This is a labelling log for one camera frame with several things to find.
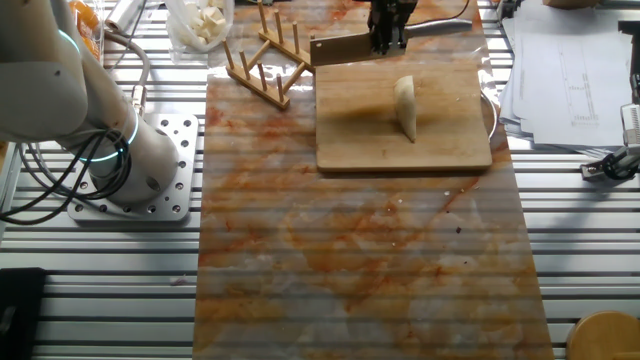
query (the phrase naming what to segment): white cable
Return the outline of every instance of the white cable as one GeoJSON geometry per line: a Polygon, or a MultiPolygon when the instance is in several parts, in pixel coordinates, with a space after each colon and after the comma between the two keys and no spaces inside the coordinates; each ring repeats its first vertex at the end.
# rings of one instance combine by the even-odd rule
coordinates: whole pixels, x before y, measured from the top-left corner
{"type": "Polygon", "coordinates": [[[142,0],[142,5],[140,6],[140,14],[138,14],[138,18],[136,19],[135,24],[133,24],[133,29],[131,30],[131,36],[129,37],[129,41],[127,42],[127,46],[125,46],[124,51],[122,52],[122,55],[120,55],[120,57],[118,58],[116,63],[113,64],[113,66],[108,70],[109,73],[111,73],[113,71],[113,69],[115,69],[116,66],[118,66],[118,64],[120,64],[120,61],[122,61],[122,59],[126,55],[127,51],[129,51],[129,46],[131,46],[131,41],[133,41],[133,37],[136,34],[136,30],[138,29],[138,23],[140,23],[140,19],[142,19],[142,14],[144,14],[144,10],[145,10],[146,7],[147,7],[147,0],[142,0]]]}

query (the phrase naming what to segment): cable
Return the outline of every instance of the cable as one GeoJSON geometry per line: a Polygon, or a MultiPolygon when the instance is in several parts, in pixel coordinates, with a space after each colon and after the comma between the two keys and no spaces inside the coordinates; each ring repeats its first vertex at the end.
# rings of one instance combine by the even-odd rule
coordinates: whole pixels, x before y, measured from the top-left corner
{"type": "Polygon", "coordinates": [[[124,51],[122,52],[122,55],[120,55],[120,58],[118,58],[116,63],[113,64],[113,66],[109,69],[109,72],[112,72],[113,69],[115,69],[115,67],[118,66],[118,64],[120,64],[120,61],[122,61],[122,59],[124,58],[124,55],[127,53],[127,51],[129,51],[129,48],[131,47],[131,41],[133,40],[133,37],[136,34],[136,30],[138,29],[138,23],[140,23],[140,19],[142,18],[142,14],[144,13],[144,9],[146,7],[147,7],[147,0],[142,0],[142,5],[140,6],[140,14],[138,14],[138,18],[136,19],[135,24],[133,24],[133,29],[131,30],[131,37],[129,37],[129,40],[127,41],[127,45],[125,46],[124,51]]]}
{"type": "MultiPolygon", "coordinates": [[[[114,34],[110,31],[105,31],[104,37],[105,39],[109,41],[113,41],[116,44],[126,46],[128,49],[131,49],[136,55],[138,55],[138,57],[140,57],[140,60],[142,60],[142,74],[140,74],[140,80],[138,80],[138,85],[144,86],[147,83],[147,79],[149,78],[149,72],[151,71],[151,63],[149,61],[149,57],[144,52],[144,50],[142,50],[142,48],[138,46],[136,43],[131,42],[131,38],[133,37],[133,32],[131,34],[131,38],[129,39],[126,39],[124,36],[114,34]]],[[[120,61],[122,60],[122,56],[120,57],[120,59],[118,59],[118,61],[116,61],[113,67],[116,67],[116,65],[120,63],[120,61]]]]}
{"type": "MultiPolygon", "coordinates": [[[[104,199],[107,196],[113,194],[115,191],[119,190],[122,185],[124,184],[124,181],[126,181],[126,178],[128,177],[128,172],[127,169],[130,168],[130,164],[129,164],[129,151],[128,151],[128,144],[125,142],[118,142],[120,141],[120,137],[117,137],[114,141],[113,136],[115,136],[115,134],[117,133],[117,131],[113,131],[113,130],[107,130],[107,138],[111,141],[113,141],[113,145],[115,147],[115,151],[118,152],[118,157],[117,157],[117,163],[115,165],[115,170],[112,171],[111,173],[107,174],[104,177],[97,177],[97,176],[93,176],[94,178],[98,178],[101,180],[109,180],[108,183],[99,190],[96,190],[92,193],[88,193],[88,194],[74,194],[74,196],[80,200],[83,201],[87,201],[87,200],[100,200],[100,199],[104,199]]],[[[38,166],[38,169],[40,169],[40,171],[49,179],[49,181],[51,181],[52,183],[57,181],[57,179],[55,178],[55,176],[53,175],[53,173],[51,172],[51,170],[47,167],[46,162],[44,160],[44,158],[42,157],[42,154],[40,152],[40,145],[36,144],[36,151],[34,151],[33,149],[33,145],[32,144],[27,144],[28,148],[29,148],[29,152],[32,154],[33,160],[35,161],[36,165],[38,166]]],[[[45,184],[31,169],[31,166],[28,164],[25,156],[23,155],[22,152],[20,152],[20,157],[22,159],[22,162],[24,163],[24,167],[27,170],[27,172],[29,174],[31,174],[31,176],[45,189],[48,188],[49,186],[47,184],[45,184]]],[[[56,194],[58,195],[62,195],[62,196],[69,196],[70,194],[72,194],[71,189],[65,187],[64,185],[61,185],[60,188],[58,190],[55,191],[56,194]]]]}
{"type": "Polygon", "coordinates": [[[107,136],[107,132],[104,132],[103,134],[96,134],[96,135],[92,136],[83,145],[81,151],[79,151],[76,154],[74,159],[71,161],[71,164],[69,164],[69,167],[65,170],[65,172],[62,174],[60,179],[58,179],[58,181],[56,181],[51,188],[47,189],[42,195],[40,195],[36,199],[30,201],[26,205],[23,205],[23,206],[18,207],[16,209],[7,211],[5,213],[0,213],[0,220],[4,221],[4,222],[11,223],[11,224],[15,224],[15,225],[37,225],[37,224],[41,224],[41,223],[43,223],[43,222],[45,222],[47,220],[53,219],[58,214],[60,214],[71,203],[71,201],[73,200],[73,196],[67,197],[67,199],[64,201],[64,203],[60,207],[56,208],[54,211],[52,211],[48,215],[45,215],[45,216],[43,216],[41,218],[38,218],[38,219],[34,219],[34,220],[19,220],[19,219],[14,219],[14,218],[10,217],[11,215],[15,215],[15,214],[18,214],[20,212],[29,210],[33,206],[39,204],[42,200],[47,198],[49,195],[51,195],[54,191],[56,191],[60,187],[60,185],[62,185],[62,182],[67,178],[67,176],[69,176],[69,174],[73,171],[73,169],[74,169],[75,165],[78,163],[78,161],[80,161],[80,157],[81,157],[82,153],[84,153],[84,151],[89,147],[91,142],[93,142],[94,140],[97,140],[96,144],[91,149],[91,152],[89,153],[89,156],[87,157],[87,161],[84,163],[84,165],[82,167],[82,170],[80,171],[80,174],[78,175],[78,179],[76,180],[76,182],[75,182],[75,184],[73,186],[72,191],[73,192],[77,192],[78,188],[80,187],[80,183],[82,182],[82,178],[84,177],[84,174],[89,169],[89,165],[91,164],[91,159],[93,159],[93,157],[95,156],[95,154],[98,151],[98,148],[100,146],[100,143],[102,142],[102,140],[104,140],[104,138],[106,136],[107,136]]]}
{"type": "Polygon", "coordinates": [[[464,7],[462,8],[462,11],[460,11],[460,12],[458,13],[458,15],[451,16],[451,17],[448,17],[448,18],[430,19],[430,20],[427,20],[427,21],[443,21],[443,20],[453,20],[453,19],[457,19],[457,18],[459,18],[460,16],[462,16],[462,14],[464,14],[464,12],[465,12],[465,11],[467,11],[467,8],[469,7],[469,3],[470,3],[470,0],[467,0],[467,3],[466,3],[466,4],[464,4],[464,7]]]}
{"type": "Polygon", "coordinates": [[[45,168],[44,166],[42,166],[42,161],[41,161],[42,157],[37,155],[38,151],[34,151],[33,146],[31,144],[28,144],[29,151],[31,152],[31,155],[33,156],[33,159],[38,165],[39,169],[43,171],[45,176],[47,176],[47,178],[50,181],[53,182],[52,186],[48,186],[47,184],[44,183],[44,181],[42,181],[34,173],[33,169],[28,164],[25,155],[22,153],[22,149],[23,149],[22,144],[18,144],[20,157],[24,163],[25,169],[31,174],[31,176],[40,185],[42,185],[46,189],[46,191],[42,195],[40,195],[38,198],[32,200],[26,205],[23,205],[19,208],[13,209],[6,213],[0,214],[0,221],[5,221],[5,222],[16,224],[16,225],[36,225],[36,224],[45,222],[47,220],[50,220],[53,217],[60,214],[71,203],[71,201],[73,201],[74,198],[78,198],[80,200],[96,200],[96,199],[103,199],[113,195],[124,185],[124,183],[128,179],[129,174],[131,172],[131,161],[129,156],[128,145],[129,145],[128,142],[122,136],[119,135],[119,131],[103,130],[101,133],[96,133],[91,137],[89,137],[89,139],[87,139],[81,145],[81,148],[78,150],[74,159],[69,164],[69,167],[67,167],[67,169],[63,172],[62,176],[59,179],[55,179],[55,177],[53,177],[53,175],[48,170],[48,168],[45,168]],[[91,164],[92,160],[95,157],[95,154],[100,149],[101,144],[105,139],[112,141],[113,146],[118,152],[117,163],[116,163],[116,168],[118,170],[111,174],[112,176],[109,178],[109,181],[107,182],[107,184],[105,184],[103,188],[89,194],[78,194],[78,188],[80,187],[80,184],[83,181],[84,175],[86,174],[86,171],[88,170],[89,165],[91,164]],[[69,174],[75,168],[75,165],[77,164],[77,162],[80,161],[82,154],[84,154],[87,148],[94,141],[95,141],[95,144],[93,145],[91,152],[89,153],[89,156],[87,157],[87,160],[85,161],[82,167],[82,170],[78,174],[78,178],[76,179],[73,188],[69,189],[66,186],[62,185],[63,181],[69,176],[69,174]],[[19,220],[19,219],[10,217],[11,215],[15,215],[20,212],[29,210],[30,208],[39,204],[42,200],[44,200],[46,197],[48,197],[53,193],[65,196],[66,200],[63,202],[63,204],[60,207],[56,208],[54,211],[52,211],[48,215],[38,219],[34,219],[34,220],[19,220]]]}

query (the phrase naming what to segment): wooden cutting board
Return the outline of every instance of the wooden cutting board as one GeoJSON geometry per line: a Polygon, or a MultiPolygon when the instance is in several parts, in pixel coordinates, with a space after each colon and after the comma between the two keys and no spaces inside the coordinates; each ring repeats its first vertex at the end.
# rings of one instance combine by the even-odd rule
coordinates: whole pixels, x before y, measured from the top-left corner
{"type": "Polygon", "coordinates": [[[316,154],[323,171],[452,171],[491,166],[473,64],[345,64],[316,71],[316,154]],[[395,113],[396,81],[413,75],[417,140],[395,113]]]}

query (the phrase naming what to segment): black cable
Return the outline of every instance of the black cable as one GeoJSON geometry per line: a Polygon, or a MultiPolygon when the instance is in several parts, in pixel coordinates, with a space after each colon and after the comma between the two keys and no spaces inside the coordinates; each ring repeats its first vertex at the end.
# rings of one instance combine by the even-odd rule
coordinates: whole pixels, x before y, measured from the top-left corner
{"type": "Polygon", "coordinates": [[[91,144],[91,142],[93,140],[97,140],[96,144],[91,149],[91,152],[89,153],[89,156],[87,157],[87,161],[82,166],[82,170],[80,171],[80,174],[78,175],[78,178],[77,178],[77,180],[76,180],[76,182],[75,182],[75,184],[73,186],[72,192],[74,192],[74,193],[77,192],[78,188],[80,187],[80,183],[82,182],[82,178],[84,177],[84,174],[89,169],[89,165],[91,164],[91,160],[95,156],[96,152],[98,151],[98,149],[100,147],[100,144],[102,143],[102,140],[104,140],[104,138],[106,136],[107,136],[107,132],[104,132],[102,134],[95,134],[95,135],[91,136],[89,138],[89,140],[87,140],[86,143],[82,146],[81,150],[78,151],[78,153],[76,154],[74,159],[71,161],[71,163],[69,164],[69,167],[65,170],[65,172],[60,177],[60,179],[58,179],[58,181],[56,183],[54,183],[51,188],[47,189],[42,195],[40,195],[36,199],[30,201],[26,205],[23,205],[23,206],[21,206],[19,208],[7,211],[5,213],[0,213],[0,220],[4,221],[4,222],[8,222],[10,224],[15,224],[15,225],[37,225],[37,224],[41,224],[41,223],[43,223],[43,222],[45,222],[47,220],[53,219],[58,214],[60,214],[64,209],[67,208],[67,206],[71,203],[71,201],[73,201],[73,196],[68,196],[67,199],[64,201],[64,203],[60,207],[58,207],[57,209],[55,209],[54,211],[52,211],[48,215],[43,216],[43,217],[38,218],[38,219],[34,219],[34,220],[19,220],[19,219],[14,219],[14,218],[9,217],[11,215],[14,215],[14,214],[17,214],[17,213],[20,213],[20,212],[23,212],[23,211],[26,211],[26,210],[32,208],[33,206],[37,205],[42,200],[44,200],[46,197],[51,195],[54,191],[56,191],[60,187],[60,185],[62,185],[62,182],[67,178],[67,176],[69,176],[69,174],[73,171],[73,168],[78,163],[78,161],[80,161],[80,157],[81,157],[82,153],[84,153],[84,151],[89,147],[89,145],[91,144]]]}
{"type": "Polygon", "coordinates": [[[467,11],[467,8],[469,7],[469,2],[470,2],[470,0],[467,0],[467,3],[466,3],[466,4],[464,4],[464,7],[462,8],[462,11],[460,11],[460,12],[458,13],[458,15],[451,16],[451,17],[448,17],[448,18],[442,18],[442,19],[429,19],[429,20],[427,20],[427,21],[442,21],[442,20],[453,20],[453,19],[457,19],[457,18],[459,18],[460,16],[462,16],[462,14],[464,14],[464,12],[465,12],[465,11],[467,11]]]}
{"type": "MultiPolygon", "coordinates": [[[[78,193],[74,194],[75,198],[77,198],[79,200],[89,201],[89,200],[104,199],[104,198],[114,194],[116,191],[120,190],[120,188],[122,187],[122,185],[124,185],[124,182],[128,178],[130,167],[131,167],[131,164],[129,163],[129,159],[130,159],[130,156],[129,156],[129,144],[128,144],[127,141],[124,140],[124,138],[122,136],[119,136],[119,132],[113,131],[113,130],[105,130],[105,131],[107,131],[108,140],[112,141],[113,146],[115,148],[115,151],[118,154],[117,163],[116,163],[116,165],[114,167],[115,171],[117,171],[118,174],[117,174],[117,176],[111,177],[109,179],[109,182],[103,188],[101,188],[99,190],[96,190],[96,191],[88,193],[88,194],[78,194],[78,193]]],[[[35,161],[35,163],[38,166],[38,168],[40,169],[40,171],[47,177],[47,179],[49,179],[49,181],[51,181],[52,183],[56,182],[57,179],[41,163],[41,161],[44,161],[44,160],[43,159],[39,159],[36,156],[36,152],[34,151],[33,146],[31,144],[28,144],[27,146],[29,148],[29,151],[31,152],[33,160],[35,161]]],[[[25,169],[27,170],[27,172],[29,174],[31,174],[31,176],[42,187],[49,188],[49,185],[45,184],[44,181],[42,181],[34,173],[33,169],[28,164],[28,162],[25,159],[25,156],[23,155],[22,152],[20,152],[20,157],[22,159],[22,162],[24,163],[24,166],[25,166],[25,169]]],[[[61,195],[61,196],[69,196],[70,194],[72,194],[72,191],[71,191],[71,189],[67,188],[66,186],[61,185],[60,188],[55,191],[55,193],[58,194],[58,195],[61,195]]]]}

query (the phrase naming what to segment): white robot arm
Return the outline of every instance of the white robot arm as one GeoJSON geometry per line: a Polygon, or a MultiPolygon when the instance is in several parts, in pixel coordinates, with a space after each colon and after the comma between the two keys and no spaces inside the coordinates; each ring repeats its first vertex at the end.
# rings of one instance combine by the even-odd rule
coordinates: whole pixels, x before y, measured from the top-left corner
{"type": "Polygon", "coordinates": [[[84,122],[88,101],[74,30],[58,28],[48,0],[0,2],[0,140],[53,140],[84,122]]]}
{"type": "Polygon", "coordinates": [[[179,165],[174,142],[140,115],[84,45],[65,0],[0,1],[0,140],[57,141],[89,164],[97,189],[126,173],[107,199],[129,207],[157,197],[179,165]],[[80,145],[96,132],[117,133],[127,158],[111,136],[84,160],[93,146],[80,145]]]}

